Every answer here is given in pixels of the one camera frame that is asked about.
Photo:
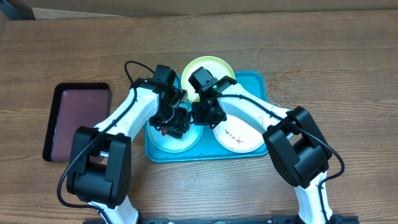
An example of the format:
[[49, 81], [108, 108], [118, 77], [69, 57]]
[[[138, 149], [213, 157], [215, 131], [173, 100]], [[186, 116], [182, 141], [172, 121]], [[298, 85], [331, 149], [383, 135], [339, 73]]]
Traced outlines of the light blue plate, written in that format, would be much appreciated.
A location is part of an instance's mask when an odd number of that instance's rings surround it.
[[203, 132], [203, 127], [190, 124], [189, 129], [186, 133], [182, 134], [181, 139], [175, 138], [175, 135], [168, 135], [169, 131], [163, 136], [160, 131], [156, 131], [149, 123], [146, 123], [145, 131], [146, 149], [151, 151], [160, 150], [164, 152], [180, 153], [189, 150], [199, 141]]

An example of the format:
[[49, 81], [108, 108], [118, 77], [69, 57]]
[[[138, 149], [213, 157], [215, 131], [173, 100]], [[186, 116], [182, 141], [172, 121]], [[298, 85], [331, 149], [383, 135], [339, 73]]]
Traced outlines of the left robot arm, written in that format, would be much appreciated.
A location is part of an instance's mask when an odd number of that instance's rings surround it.
[[132, 80], [127, 98], [104, 121], [75, 131], [70, 162], [57, 186], [62, 205], [97, 210], [103, 223], [138, 221], [127, 197], [132, 141], [145, 124], [177, 139], [189, 129], [187, 111], [179, 107], [187, 92], [175, 87], [175, 71], [158, 65], [152, 74]]

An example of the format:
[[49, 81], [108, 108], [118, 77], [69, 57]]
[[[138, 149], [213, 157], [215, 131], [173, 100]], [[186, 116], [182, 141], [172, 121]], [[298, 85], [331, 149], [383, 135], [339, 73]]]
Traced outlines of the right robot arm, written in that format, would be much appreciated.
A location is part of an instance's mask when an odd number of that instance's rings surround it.
[[294, 187], [303, 223], [329, 223], [333, 212], [325, 193], [331, 152], [310, 113], [298, 106], [288, 110], [252, 95], [237, 80], [214, 77], [200, 67], [188, 82], [199, 96], [189, 121], [216, 127], [233, 115], [262, 134], [279, 175]]

